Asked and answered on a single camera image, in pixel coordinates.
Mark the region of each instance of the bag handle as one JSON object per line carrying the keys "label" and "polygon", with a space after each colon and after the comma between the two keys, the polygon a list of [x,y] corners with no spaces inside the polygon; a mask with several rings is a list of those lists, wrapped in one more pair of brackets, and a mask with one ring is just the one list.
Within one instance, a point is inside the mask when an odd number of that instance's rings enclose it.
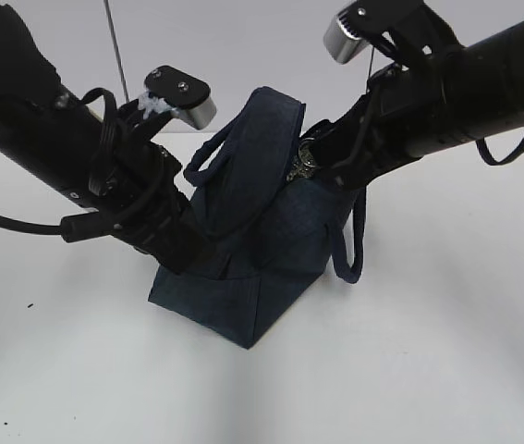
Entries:
{"label": "bag handle", "polygon": [[235,117],[228,125],[214,134],[209,141],[205,142],[202,147],[194,153],[191,161],[184,169],[184,178],[186,178],[186,180],[194,187],[201,187],[206,184],[233,155],[236,145],[225,144],[211,164],[203,171],[200,171],[202,165],[204,165],[213,153],[226,141],[229,133],[237,124],[238,118],[239,116]]}
{"label": "bag handle", "polygon": [[364,250],[362,239],[366,223],[366,192],[354,203],[352,227],[354,229],[354,262],[352,266],[347,262],[347,247],[344,232],[334,220],[328,225],[329,237],[332,242],[332,257],[334,259],[335,273],[348,284],[356,284],[362,274],[364,264]]}

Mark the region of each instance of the dark blue bag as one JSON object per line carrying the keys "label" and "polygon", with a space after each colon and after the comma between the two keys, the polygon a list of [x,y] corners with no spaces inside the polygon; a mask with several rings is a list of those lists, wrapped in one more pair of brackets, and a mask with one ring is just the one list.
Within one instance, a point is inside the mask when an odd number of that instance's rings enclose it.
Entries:
{"label": "dark blue bag", "polygon": [[[214,253],[178,276],[161,267],[149,301],[249,348],[325,270],[350,283],[362,269],[366,190],[287,181],[305,106],[264,87],[196,152],[185,176]],[[209,167],[202,165],[220,148]],[[354,265],[342,229],[354,207]]]}

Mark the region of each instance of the bag strap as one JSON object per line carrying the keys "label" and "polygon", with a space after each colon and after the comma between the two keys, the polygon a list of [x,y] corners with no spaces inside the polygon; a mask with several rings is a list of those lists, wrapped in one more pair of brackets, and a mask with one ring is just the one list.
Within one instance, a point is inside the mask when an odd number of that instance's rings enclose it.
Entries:
{"label": "bag strap", "polygon": [[488,148],[485,139],[481,139],[479,141],[476,141],[475,143],[477,144],[477,149],[480,152],[480,156],[483,159],[483,162],[492,167],[500,167],[503,165],[511,164],[524,154],[524,138],[522,139],[522,142],[518,144],[517,148],[512,153],[510,153],[508,157],[504,160],[494,159],[492,153],[490,153],[490,149]]}
{"label": "bag strap", "polygon": [[235,117],[228,125],[214,134],[209,141],[205,142],[202,147],[194,153],[191,161],[186,166],[186,169],[184,169],[184,177],[194,187],[201,187],[206,184],[234,154],[233,152],[236,148],[235,144],[224,145],[211,164],[203,171],[200,171],[202,165],[204,165],[214,152],[225,142],[227,136],[237,124],[238,118],[239,116]]}
{"label": "bag strap", "polygon": [[365,222],[366,192],[363,192],[354,203],[352,216],[352,227],[354,230],[354,262],[352,266],[347,262],[347,247],[343,229],[339,227],[335,221],[328,225],[329,237],[332,242],[332,257],[334,259],[335,273],[348,284],[356,284],[362,274],[362,266],[364,264],[362,239],[364,238]]}

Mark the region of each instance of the white surface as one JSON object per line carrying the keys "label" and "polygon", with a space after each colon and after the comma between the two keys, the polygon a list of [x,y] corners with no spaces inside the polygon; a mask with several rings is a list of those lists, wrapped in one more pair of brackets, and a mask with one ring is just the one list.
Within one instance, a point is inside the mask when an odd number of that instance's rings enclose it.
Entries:
{"label": "white surface", "polygon": [[[0,155],[2,214],[75,211]],[[330,266],[243,351],[147,303],[156,264],[116,240],[0,230],[0,443],[524,443],[524,157],[379,179],[365,245],[359,285]]]}

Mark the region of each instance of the metal rod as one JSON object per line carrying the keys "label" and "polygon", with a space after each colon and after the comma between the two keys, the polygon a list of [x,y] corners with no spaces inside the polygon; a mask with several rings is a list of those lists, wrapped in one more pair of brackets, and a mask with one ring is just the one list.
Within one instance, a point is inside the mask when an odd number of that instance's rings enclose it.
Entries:
{"label": "metal rod", "polygon": [[112,9],[110,8],[109,0],[104,0],[105,13],[107,14],[107,23],[110,27],[110,33],[112,34],[112,42],[114,44],[114,50],[116,51],[117,68],[120,72],[120,79],[122,80],[122,88],[124,88],[124,97],[126,102],[130,102],[130,96],[128,95],[128,86],[126,84],[126,76],[124,75],[124,67],[122,66],[122,57],[120,55],[120,48],[117,44],[116,29],[114,28],[114,20],[112,19]]}

